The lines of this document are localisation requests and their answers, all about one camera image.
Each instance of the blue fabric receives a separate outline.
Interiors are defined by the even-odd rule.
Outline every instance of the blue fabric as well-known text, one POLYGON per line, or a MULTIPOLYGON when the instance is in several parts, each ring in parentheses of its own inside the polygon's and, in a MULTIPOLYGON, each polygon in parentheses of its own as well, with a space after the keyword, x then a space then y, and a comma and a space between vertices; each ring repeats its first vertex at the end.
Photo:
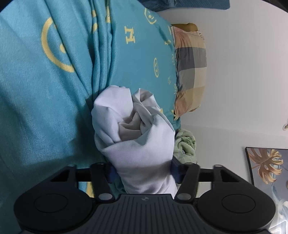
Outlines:
POLYGON ((229 0, 139 0, 152 11, 163 11, 172 7, 213 8, 226 10, 230 8, 229 0))
POLYGON ((149 90, 180 127, 169 26, 136 0, 14 0, 0 13, 0 233, 20 231, 24 191, 67 164, 105 161, 90 112, 107 86, 149 90))

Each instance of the white garment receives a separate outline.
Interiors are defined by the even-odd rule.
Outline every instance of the white garment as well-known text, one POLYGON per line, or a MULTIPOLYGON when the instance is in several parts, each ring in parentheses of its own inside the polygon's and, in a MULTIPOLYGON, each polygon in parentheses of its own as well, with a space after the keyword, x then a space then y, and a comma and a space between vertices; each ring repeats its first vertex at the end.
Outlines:
POLYGON ((175 131, 160 112, 154 95, 139 89, 109 86, 94 101, 95 144, 116 168, 127 193, 174 198, 170 174, 175 131))

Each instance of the yellow letter n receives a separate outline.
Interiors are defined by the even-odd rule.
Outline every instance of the yellow letter n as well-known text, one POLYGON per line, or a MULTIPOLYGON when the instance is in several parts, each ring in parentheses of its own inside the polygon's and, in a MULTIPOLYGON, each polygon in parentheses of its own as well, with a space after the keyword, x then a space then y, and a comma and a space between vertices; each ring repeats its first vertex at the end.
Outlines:
POLYGON ((129 37, 127 37, 127 36, 125 37, 126 38, 126 44, 128 44, 130 41, 135 43, 135 37, 133 36, 133 33, 134 33, 133 28, 128 29, 126 26, 124 26, 124 29, 125 29, 125 34, 130 33, 129 37))

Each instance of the plaid pillow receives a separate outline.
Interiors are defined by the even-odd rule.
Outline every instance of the plaid pillow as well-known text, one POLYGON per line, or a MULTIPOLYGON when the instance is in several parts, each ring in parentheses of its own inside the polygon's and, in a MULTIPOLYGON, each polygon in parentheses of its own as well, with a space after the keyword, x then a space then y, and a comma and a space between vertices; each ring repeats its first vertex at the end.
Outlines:
POLYGON ((198 30, 186 32, 178 27, 171 27, 171 30, 177 60, 176 120, 200 106, 206 84, 207 62, 204 39, 198 30))

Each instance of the green towel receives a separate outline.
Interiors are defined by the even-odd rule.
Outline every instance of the green towel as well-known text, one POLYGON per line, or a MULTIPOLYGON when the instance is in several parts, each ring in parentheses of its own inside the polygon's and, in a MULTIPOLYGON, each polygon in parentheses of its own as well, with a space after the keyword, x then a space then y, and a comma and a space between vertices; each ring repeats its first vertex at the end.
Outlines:
POLYGON ((192 132, 181 128, 175 138, 173 156, 181 163, 197 163, 195 149, 196 141, 192 132))

